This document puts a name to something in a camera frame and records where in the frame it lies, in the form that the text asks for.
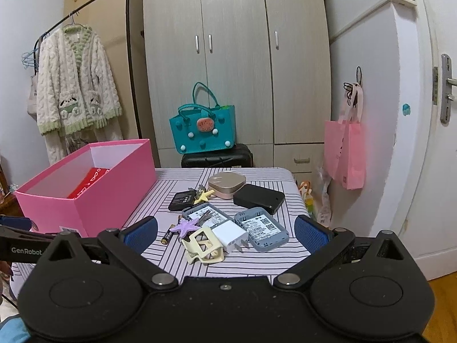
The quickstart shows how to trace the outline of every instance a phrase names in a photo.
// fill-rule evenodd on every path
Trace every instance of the cardboard box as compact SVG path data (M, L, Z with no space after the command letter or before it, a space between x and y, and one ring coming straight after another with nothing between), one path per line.
M90 168L110 169L79 197L68 195ZM149 139L91 143L55 163L16 192L40 233L73 230L95 237L121 228L156 181Z

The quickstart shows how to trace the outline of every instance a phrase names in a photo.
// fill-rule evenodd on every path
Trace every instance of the purple star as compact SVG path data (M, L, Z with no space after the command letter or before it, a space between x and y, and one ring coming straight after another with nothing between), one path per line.
M197 227L195 225L195 223L197 223L198 221L199 221L199 218L195 218L192 220L181 219L181 222L176 227L170 228L170 231L171 232L180 231L179 238L183 239L184 237L186 237L188 232L196 231L196 230L200 229L200 227Z

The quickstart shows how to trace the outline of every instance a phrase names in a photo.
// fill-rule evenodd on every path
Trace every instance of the striped tablecloth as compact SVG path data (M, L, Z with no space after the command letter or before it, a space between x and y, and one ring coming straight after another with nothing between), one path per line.
M234 251L221 263L203 265L199 261L188 264L184 257L184 246L173 236L170 244L162 245L160 240L171 224L176 224L179 213L168 211L168 204L176 192L207 185L210 176L224 170L232 170L246 176L246 182L256 186L284 192L285 202L273 217L289 232L289 242L267 253L259 253L254 248ZM298 192L291 172L282 168L209 168L209 169L156 169L157 182L132 213L125 227L148 215L154 215L159 224L156 241L143 253L152 263L177 277L181 283L184 276L236 277L267 276L270 282L297 262L306 258L309 252L295 238L293 225L297 215L308 215ZM232 200L211 198L211 204L230 216L245 210ZM33 269L31 264L13 264L13 292L17 295L20 286Z

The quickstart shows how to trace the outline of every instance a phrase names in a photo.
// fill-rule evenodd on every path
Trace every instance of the black metal pole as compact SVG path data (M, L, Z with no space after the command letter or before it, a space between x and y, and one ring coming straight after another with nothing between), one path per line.
M70 12L70 14L68 14L67 16L62 18L59 22L54 24L54 26L52 26L45 33L43 33L41 35L41 37L46 36L48 33L50 33L54 28L56 28L62 22L67 20L73 14L76 14L78 11L83 9L83 7L86 7L87 5L93 3L94 1L95 0L89 0L88 2L82 4L79 8L77 8L77 9L73 10L72 12ZM133 81L132 47L130 45L130 0L125 0L125 30L126 30L126 40L127 40L127 60L129 62L130 87L132 89L133 112L135 114L135 121L136 121L136 125L137 125L138 138L141 139L142 135L141 135L140 120L139 120L139 116L138 116L138 107L137 107L137 100L136 100L136 94L135 94L135 83ZM35 46L33 47L33 49L34 49L33 59L35 59L35 63L36 63L35 50L37 48L39 40L40 39L38 38L38 40L35 42Z

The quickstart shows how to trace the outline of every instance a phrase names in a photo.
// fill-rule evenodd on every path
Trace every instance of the drawer handle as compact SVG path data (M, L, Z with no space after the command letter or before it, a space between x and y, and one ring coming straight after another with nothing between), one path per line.
M293 162L295 163L310 163L311 159L308 157L307 159L293 159Z

